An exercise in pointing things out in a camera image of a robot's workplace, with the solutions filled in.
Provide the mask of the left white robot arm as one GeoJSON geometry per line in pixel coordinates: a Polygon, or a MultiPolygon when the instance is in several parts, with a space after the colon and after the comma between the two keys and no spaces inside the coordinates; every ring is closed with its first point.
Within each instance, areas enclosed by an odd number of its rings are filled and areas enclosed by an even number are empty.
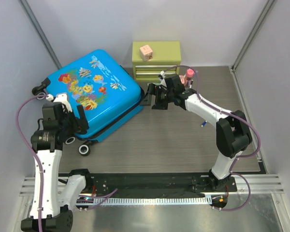
{"type": "Polygon", "coordinates": [[[82,106],[79,116],[60,102],[46,103],[43,117],[31,136],[29,148],[35,159],[34,198],[28,218],[21,221],[24,232],[69,232],[73,226],[73,208],[80,193],[92,190],[88,169],[69,173],[62,192],[58,191],[58,172],[63,144],[79,132],[86,132],[88,122],[82,106]]]}

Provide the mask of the blue fish-print suitcase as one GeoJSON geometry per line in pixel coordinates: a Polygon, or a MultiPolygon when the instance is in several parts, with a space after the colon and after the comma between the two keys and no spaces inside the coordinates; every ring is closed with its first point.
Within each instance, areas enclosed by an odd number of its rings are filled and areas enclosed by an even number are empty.
{"type": "Polygon", "coordinates": [[[47,76],[32,94],[67,94],[76,117],[83,109],[88,129],[69,138],[83,141],[78,152],[90,154],[90,146],[99,143],[142,110],[144,90],[104,50],[97,49],[47,76]]]}

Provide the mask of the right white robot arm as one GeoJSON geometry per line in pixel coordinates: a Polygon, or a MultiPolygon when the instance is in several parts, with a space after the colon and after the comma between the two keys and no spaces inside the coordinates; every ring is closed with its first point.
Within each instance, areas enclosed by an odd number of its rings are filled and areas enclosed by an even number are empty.
{"type": "Polygon", "coordinates": [[[142,105],[151,105],[152,109],[166,110],[169,103],[192,112],[216,129],[216,146],[219,150],[217,160],[210,169],[208,185],[213,191],[220,191],[230,178],[230,168],[235,158],[251,144],[252,136],[244,112],[219,108],[204,99],[192,88],[185,88],[179,75],[169,75],[158,84],[149,83],[142,105]]]}

